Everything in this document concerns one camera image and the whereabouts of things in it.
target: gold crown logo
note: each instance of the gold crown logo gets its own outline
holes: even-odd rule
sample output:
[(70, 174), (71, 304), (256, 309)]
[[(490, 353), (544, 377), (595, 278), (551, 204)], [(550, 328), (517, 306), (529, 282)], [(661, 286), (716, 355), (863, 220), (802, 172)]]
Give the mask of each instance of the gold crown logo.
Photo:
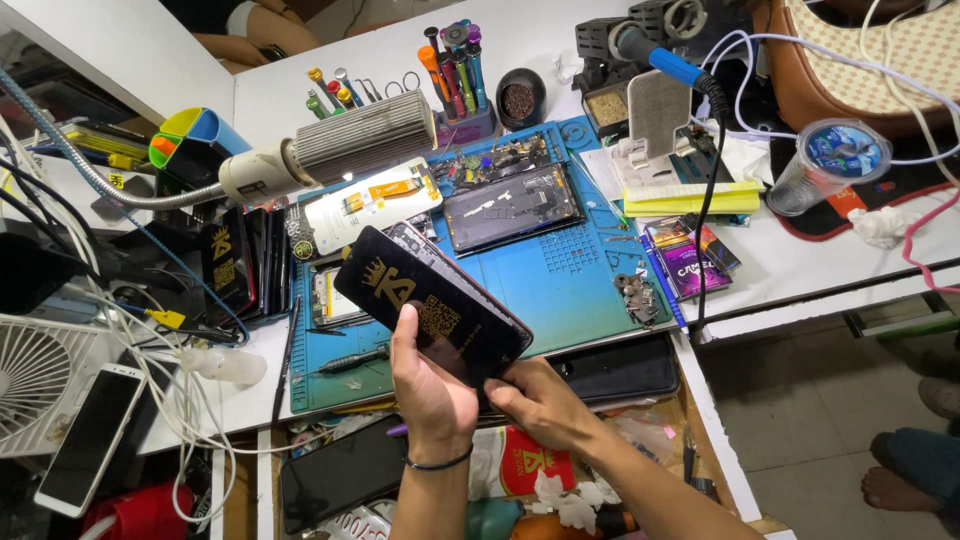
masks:
[(380, 260), (380, 257), (371, 261), (371, 265), (373, 268), (370, 268), (370, 266), (367, 267), (367, 271), (370, 272), (370, 274), (364, 275), (363, 284), (376, 287), (376, 285), (380, 283), (380, 279), (383, 278), (383, 273), (387, 271), (387, 265)]

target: bare foot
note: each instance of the bare foot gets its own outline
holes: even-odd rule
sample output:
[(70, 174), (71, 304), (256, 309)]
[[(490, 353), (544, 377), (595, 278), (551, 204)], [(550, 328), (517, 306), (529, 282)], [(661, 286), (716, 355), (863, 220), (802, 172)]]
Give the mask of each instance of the bare foot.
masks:
[(883, 467), (873, 467), (860, 481), (863, 501), (895, 512), (936, 512), (940, 505), (929, 495)]

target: black wristband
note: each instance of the black wristband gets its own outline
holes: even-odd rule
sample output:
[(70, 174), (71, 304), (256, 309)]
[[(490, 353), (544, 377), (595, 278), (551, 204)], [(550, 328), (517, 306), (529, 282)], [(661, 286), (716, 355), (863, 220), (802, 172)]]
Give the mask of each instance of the black wristband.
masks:
[(456, 465), (457, 463), (460, 463), (464, 459), (467, 459), (468, 457), (470, 457), (471, 454), (473, 454), (473, 443), (470, 443), (470, 448), (467, 448), (467, 451), (463, 455), (461, 455), (460, 457), (451, 459), (447, 461), (447, 463), (439, 463), (437, 465), (421, 465), (419, 463), (414, 463), (413, 461), (411, 461), (409, 454), (403, 457), (403, 462), (409, 465), (411, 468), (417, 469), (418, 471), (442, 471), (443, 469), (449, 469), (450, 467)]

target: colorful organizer cup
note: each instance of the colorful organizer cup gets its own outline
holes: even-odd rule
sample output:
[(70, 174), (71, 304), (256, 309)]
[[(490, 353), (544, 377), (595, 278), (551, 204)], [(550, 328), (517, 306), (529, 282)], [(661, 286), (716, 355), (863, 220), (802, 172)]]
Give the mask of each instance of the colorful organizer cup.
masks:
[(194, 107), (174, 114), (150, 143), (150, 162), (193, 188), (218, 182), (220, 165), (252, 150), (251, 145), (210, 109)]

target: white desk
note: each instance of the white desk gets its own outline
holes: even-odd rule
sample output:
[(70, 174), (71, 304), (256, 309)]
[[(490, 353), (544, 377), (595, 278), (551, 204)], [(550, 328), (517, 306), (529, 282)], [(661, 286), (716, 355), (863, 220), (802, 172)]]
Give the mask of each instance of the white desk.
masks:
[[(583, 114), (580, 92), (557, 82), (552, 57), (563, 54), (565, 59), (572, 59), (575, 56), (573, 29), (576, 24), (596, 17), (624, 16), (635, 3), (636, 0), (473, 0), (456, 4), (241, 73), (236, 78), (234, 127), (257, 146), (292, 136), (297, 128), (314, 122), (313, 114), (304, 105), (306, 91), (315, 87), (307, 79), (306, 71), (314, 66), (320, 67), (328, 79), (334, 69), (343, 66), (352, 78), (372, 79), (381, 94), (388, 81), (399, 81), (405, 72), (417, 71), (428, 101), (434, 110), (440, 110), (440, 100), (417, 60), (417, 49), (426, 44), (422, 35), (424, 28), (442, 28), (462, 18), (469, 18), (482, 28), (484, 82), (489, 94), (493, 94), (504, 73), (516, 67), (528, 67), (538, 72), (546, 84), (548, 120), (578, 116)], [(496, 13), (495, 22), (492, 13)], [(948, 196), (947, 192), (941, 192), (904, 207), (926, 212)], [(960, 258), (960, 242), (953, 238), (957, 230), (960, 230), (960, 210), (951, 209), (919, 236), (914, 257), (927, 264)], [(899, 250), (889, 252), (868, 246), (853, 233), (840, 234), (827, 242), (800, 240), (790, 235), (766, 207), (753, 217), (749, 228), (718, 228), (716, 233), (744, 264), (735, 274), (732, 287), (708, 296), (707, 316), (781, 307), (777, 316), (748, 315), (710, 324), (710, 329), (716, 329), (716, 334), (722, 337), (924, 290), (923, 283), (913, 278), (847, 292), (801, 307), (782, 307), (822, 291), (865, 282), (909, 266), (900, 258)], [(942, 284), (960, 282), (960, 270), (949, 269), (938, 274), (943, 274)], [(684, 316), (695, 319), (696, 306), (684, 304)], [(253, 333), (250, 350), (264, 355), (268, 363), (267, 375), (260, 383), (247, 389), (210, 381), (205, 384), (211, 402), (222, 409), (227, 432), (269, 424), (286, 332), (287, 324), (279, 322)], [(280, 417), (290, 416), (289, 398), (284, 397)], [(142, 453), (179, 443), (162, 422), (159, 419), (154, 425), (141, 448)], [(205, 432), (214, 432), (208, 417), (204, 417), (202, 427)]]

